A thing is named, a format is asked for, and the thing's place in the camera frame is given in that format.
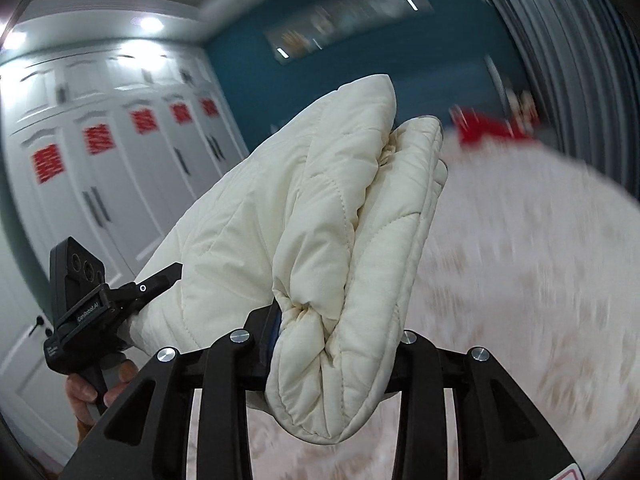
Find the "red fabric item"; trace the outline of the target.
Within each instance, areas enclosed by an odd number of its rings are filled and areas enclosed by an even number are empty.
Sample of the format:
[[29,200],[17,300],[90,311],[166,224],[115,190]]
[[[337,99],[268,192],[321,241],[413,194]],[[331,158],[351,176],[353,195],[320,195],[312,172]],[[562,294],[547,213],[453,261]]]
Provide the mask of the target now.
[[536,110],[517,112],[511,119],[498,119],[472,108],[453,106],[449,115],[462,146],[474,146],[485,139],[499,142],[534,142],[534,129],[540,124]]

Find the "grey-blue curtain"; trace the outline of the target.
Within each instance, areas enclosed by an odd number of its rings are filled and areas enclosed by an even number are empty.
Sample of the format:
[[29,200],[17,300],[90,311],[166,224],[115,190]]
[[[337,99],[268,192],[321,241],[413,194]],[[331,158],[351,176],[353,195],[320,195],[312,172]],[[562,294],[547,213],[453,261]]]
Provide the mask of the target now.
[[560,150],[639,193],[639,38],[612,0],[490,0]]

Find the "white wardrobe with red decals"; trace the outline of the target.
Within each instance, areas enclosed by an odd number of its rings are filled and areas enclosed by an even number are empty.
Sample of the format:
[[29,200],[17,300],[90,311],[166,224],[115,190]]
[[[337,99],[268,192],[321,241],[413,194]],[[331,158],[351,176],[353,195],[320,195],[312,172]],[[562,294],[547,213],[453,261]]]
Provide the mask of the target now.
[[132,281],[246,149],[205,52],[132,40],[1,69],[1,159],[17,238],[49,271],[73,238]]

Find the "small doll figures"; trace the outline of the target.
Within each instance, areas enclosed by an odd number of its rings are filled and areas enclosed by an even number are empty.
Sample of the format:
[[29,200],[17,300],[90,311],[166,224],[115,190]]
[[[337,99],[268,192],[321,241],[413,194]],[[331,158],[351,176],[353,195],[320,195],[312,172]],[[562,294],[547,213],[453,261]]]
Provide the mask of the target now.
[[510,112],[511,125],[520,133],[530,136],[540,124],[539,115],[532,94],[528,90],[516,92],[509,79],[503,81],[504,96]]

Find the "cream quilted padded garment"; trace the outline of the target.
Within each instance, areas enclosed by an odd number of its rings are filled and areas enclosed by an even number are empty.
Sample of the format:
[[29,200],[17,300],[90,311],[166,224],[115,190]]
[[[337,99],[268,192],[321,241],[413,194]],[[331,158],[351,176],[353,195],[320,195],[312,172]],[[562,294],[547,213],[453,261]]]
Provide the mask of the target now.
[[447,169],[432,116],[398,124],[383,74],[314,101],[228,171],[141,270],[180,280],[120,328],[145,353],[206,348],[277,304],[250,404],[294,437],[350,438],[384,396]]

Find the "framed wall picture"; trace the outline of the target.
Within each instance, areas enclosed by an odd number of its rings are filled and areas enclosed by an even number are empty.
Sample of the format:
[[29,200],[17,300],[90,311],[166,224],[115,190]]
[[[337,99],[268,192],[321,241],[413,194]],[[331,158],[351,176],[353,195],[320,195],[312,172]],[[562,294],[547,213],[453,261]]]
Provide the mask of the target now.
[[332,44],[432,13],[430,0],[321,0],[264,31],[276,60],[288,64]]

